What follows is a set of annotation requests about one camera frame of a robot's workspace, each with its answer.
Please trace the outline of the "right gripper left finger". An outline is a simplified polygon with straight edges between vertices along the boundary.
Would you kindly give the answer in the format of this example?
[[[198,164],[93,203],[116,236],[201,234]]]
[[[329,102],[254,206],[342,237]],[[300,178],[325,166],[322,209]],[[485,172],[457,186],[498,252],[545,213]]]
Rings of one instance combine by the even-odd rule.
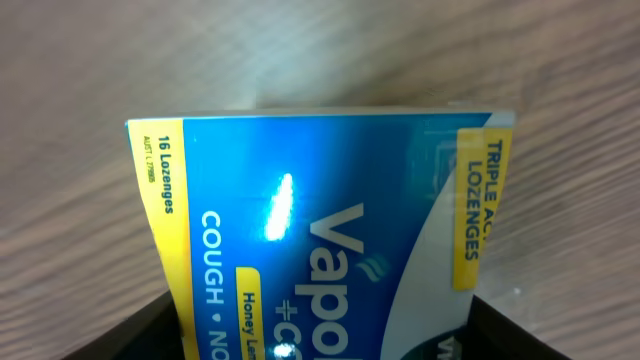
[[[166,292],[63,360],[184,360],[179,319]]]

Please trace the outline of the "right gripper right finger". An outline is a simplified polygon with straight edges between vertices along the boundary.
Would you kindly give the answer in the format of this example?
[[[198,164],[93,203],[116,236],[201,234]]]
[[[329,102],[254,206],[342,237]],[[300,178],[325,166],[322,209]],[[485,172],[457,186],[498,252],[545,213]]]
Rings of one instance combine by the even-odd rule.
[[[462,336],[463,360],[569,360],[478,296]]]

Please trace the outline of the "blue VapoDrops lozenge box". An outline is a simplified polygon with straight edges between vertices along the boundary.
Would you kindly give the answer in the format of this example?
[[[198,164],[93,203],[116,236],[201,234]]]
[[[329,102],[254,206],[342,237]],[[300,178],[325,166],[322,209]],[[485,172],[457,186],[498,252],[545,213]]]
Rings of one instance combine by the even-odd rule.
[[[188,359],[469,359],[508,111],[126,124]]]

